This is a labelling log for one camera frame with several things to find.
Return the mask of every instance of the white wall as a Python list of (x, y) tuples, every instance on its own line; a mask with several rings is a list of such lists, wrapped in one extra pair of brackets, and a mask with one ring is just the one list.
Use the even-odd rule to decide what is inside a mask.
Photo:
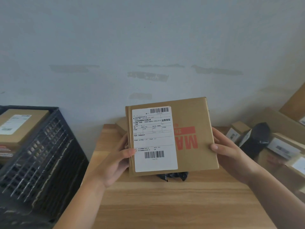
[(214, 125), (279, 108), (305, 81), (304, 4), (0, 0), (0, 104), (59, 106), (88, 157), (126, 105), (206, 96)]

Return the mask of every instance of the black plastic crate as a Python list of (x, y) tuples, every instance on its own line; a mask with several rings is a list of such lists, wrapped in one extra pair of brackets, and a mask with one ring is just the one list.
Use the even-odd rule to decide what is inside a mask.
[[(18, 212), (19, 218), (30, 215), (37, 223), (54, 222), (78, 190), (88, 160), (59, 108), (1, 106), (0, 114), (9, 108), (49, 110), (50, 115), (0, 169), (0, 209)], [(0, 215), (0, 225), (6, 219)]]

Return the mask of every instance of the barcode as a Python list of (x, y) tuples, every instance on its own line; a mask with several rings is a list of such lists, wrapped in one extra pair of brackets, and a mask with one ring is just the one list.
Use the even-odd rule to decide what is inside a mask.
[(164, 158), (164, 150), (145, 152), (145, 158)]
[(286, 150), (286, 149), (284, 149), (283, 147), (280, 147), (280, 146), (278, 146), (278, 145), (276, 146), (276, 148), (277, 148), (278, 150), (284, 152), (285, 154), (289, 154), (289, 153), (290, 153), (288, 150)]
[(168, 112), (168, 107), (166, 108), (152, 108), (150, 113)]

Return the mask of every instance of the label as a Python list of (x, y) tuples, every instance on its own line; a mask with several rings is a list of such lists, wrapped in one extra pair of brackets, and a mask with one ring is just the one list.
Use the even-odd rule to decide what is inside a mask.
[(292, 167), (305, 175), (305, 158), (299, 158)]
[(12, 135), (30, 117), (31, 115), (13, 115), (7, 122), (0, 126), (0, 135)]
[(290, 160), (292, 157), (298, 155), (301, 152), (301, 150), (287, 144), (286, 142), (278, 138), (273, 138), (267, 148), (271, 149), (272, 151), (276, 152), (277, 154), (288, 160)]
[(0, 157), (12, 157), (13, 154), (4, 154), (4, 153), (0, 153)]
[(0, 145), (0, 151), (11, 151), (8, 147)]
[(230, 130), (226, 134), (226, 137), (235, 143), (236, 140), (240, 137), (240, 134), (237, 131), (235, 131), (233, 128), (230, 128)]
[(178, 169), (170, 106), (132, 110), (135, 171)]
[(303, 125), (305, 125), (305, 117), (303, 117), (302, 119), (299, 120), (299, 122)]
[(252, 132), (252, 129), (244, 136), (244, 138), (242, 139), (242, 141), (239, 143), (238, 147), (241, 147), (250, 137)]

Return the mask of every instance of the wall stain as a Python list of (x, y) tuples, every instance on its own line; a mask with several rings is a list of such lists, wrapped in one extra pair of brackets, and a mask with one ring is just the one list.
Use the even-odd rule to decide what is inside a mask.
[(153, 95), (150, 93), (132, 93), (129, 96), (129, 99), (137, 99), (137, 100), (152, 100), (153, 99)]
[(284, 95), (290, 95), (295, 92), (295, 89), (287, 89), (283, 87), (277, 87), (277, 86), (267, 86), (265, 88), (262, 88), (259, 90), (260, 92), (264, 92), (267, 94), (284, 94)]
[(197, 65), (193, 65), (197, 74), (221, 74), (221, 75), (243, 75), (241, 71), (238, 70), (229, 70), (221, 68), (204, 68)]
[(49, 65), (56, 73), (88, 73), (88, 68), (99, 68), (98, 65)]
[(155, 73), (142, 72), (142, 71), (128, 72), (128, 77), (151, 80), (151, 81), (160, 81), (160, 82), (166, 82), (168, 79), (168, 75), (155, 74)]
[(180, 65), (180, 64), (169, 64), (169, 65), (151, 65), (151, 64), (146, 64), (146, 65), (138, 65), (139, 67), (179, 67), (179, 68), (183, 68), (184, 66), (183, 65)]

